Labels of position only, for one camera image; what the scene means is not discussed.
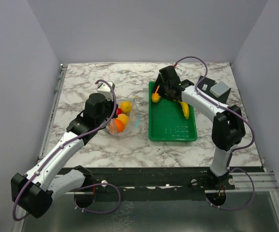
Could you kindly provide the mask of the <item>clear zip top bag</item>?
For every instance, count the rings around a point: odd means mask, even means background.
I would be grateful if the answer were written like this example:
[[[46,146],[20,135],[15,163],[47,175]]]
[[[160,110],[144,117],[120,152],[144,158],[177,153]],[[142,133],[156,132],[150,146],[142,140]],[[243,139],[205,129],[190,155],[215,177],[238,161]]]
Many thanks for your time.
[[[137,97],[117,100],[117,117],[113,118],[106,126],[109,134],[113,136],[126,136],[137,129],[140,113],[136,99]]]

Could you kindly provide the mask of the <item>peach fruit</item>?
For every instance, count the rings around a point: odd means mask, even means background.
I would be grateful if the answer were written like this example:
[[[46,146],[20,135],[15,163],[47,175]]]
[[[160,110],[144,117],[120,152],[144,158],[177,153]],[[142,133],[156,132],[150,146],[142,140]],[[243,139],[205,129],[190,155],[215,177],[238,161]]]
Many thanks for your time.
[[[124,126],[126,127],[129,122],[129,117],[126,114],[119,114],[117,117],[118,120],[122,121]]]

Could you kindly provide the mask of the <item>red yellow mango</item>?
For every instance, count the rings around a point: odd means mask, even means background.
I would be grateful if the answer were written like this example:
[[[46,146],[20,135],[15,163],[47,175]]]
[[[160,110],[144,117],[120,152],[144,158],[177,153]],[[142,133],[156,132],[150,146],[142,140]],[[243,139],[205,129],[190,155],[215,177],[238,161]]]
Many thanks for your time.
[[[161,96],[158,94],[159,87],[160,86],[158,86],[156,88],[155,92],[153,92],[152,95],[151,95],[151,100],[152,100],[153,103],[158,103],[161,99]]]

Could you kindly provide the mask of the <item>red apple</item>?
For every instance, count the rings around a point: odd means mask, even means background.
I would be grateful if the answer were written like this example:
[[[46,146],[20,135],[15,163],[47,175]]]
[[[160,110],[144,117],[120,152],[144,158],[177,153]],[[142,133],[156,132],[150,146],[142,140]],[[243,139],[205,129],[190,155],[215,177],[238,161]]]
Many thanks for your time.
[[[121,110],[120,108],[117,108],[117,109],[116,109],[116,114],[119,115],[119,114],[121,114],[121,113],[122,113],[122,110]]]

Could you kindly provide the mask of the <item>yellow banana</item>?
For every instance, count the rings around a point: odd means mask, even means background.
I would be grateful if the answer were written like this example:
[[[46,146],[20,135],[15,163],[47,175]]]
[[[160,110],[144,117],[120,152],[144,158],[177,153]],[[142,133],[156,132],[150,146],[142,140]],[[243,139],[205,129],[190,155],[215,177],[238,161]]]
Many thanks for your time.
[[[183,101],[178,101],[178,103],[180,104],[182,111],[183,111],[183,115],[185,117],[185,119],[189,119],[189,115],[190,115],[190,110],[189,110],[189,105]]]

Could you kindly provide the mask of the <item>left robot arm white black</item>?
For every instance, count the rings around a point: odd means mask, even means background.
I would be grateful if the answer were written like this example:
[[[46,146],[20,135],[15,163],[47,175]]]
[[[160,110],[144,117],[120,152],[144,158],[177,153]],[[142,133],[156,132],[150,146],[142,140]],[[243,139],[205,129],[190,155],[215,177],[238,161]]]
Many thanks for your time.
[[[40,218],[50,208],[54,199],[71,190],[88,190],[97,186],[92,174],[84,167],[77,166],[67,174],[56,177],[66,162],[81,150],[99,130],[106,127],[115,116],[117,100],[115,93],[93,93],[81,111],[68,125],[57,145],[25,174],[16,173],[11,179],[11,196],[14,221],[20,206],[26,215]]]

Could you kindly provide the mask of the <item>green plastic bin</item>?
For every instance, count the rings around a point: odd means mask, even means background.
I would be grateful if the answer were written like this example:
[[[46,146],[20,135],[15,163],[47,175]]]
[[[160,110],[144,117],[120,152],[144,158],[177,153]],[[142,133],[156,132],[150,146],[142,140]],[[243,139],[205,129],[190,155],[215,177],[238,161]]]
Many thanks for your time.
[[[179,103],[161,98],[152,101],[154,82],[149,83],[149,139],[154,142],[193,142],[197,140],[194,108],[186,119]]]

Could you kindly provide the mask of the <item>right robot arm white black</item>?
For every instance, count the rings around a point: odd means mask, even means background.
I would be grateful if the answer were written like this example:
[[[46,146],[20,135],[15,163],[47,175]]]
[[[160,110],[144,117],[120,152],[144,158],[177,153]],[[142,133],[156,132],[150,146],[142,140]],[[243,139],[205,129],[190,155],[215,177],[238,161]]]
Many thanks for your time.
[[[199,110],[212,122],[211,138],[215,145],[214,157],[209,168],[207,184],[218,189],[228,175],[231,152],[245,136],[241,109],[228,106],[196,90],[189,80],[181,81],[173,65],[159,70],[152,92],[171,102],[186,103]]]

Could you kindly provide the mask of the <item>orange fruit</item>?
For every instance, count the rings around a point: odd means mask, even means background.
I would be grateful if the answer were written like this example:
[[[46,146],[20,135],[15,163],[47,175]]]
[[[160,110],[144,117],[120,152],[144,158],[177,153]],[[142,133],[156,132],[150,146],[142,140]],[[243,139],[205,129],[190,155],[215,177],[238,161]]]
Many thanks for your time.
[[[114,125],[115,125],[115,127],[116,127],[117,133],[121,133],[121,132],[123,132],[124,129],[125,129],[124,123],[123,123],[121,120],[119,120],[119,119],[115,119],[115,120],[114,120]]]

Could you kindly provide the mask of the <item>yellow lemon front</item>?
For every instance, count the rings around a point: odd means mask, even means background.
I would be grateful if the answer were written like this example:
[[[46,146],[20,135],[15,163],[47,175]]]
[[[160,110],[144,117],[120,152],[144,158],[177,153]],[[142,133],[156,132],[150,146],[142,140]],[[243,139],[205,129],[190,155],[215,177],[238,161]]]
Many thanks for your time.
[[[128,114],[132,110],[132,105],[129,101],[124,101],[124,102],[120,103],[120,109],[121,109],[122,113]]]

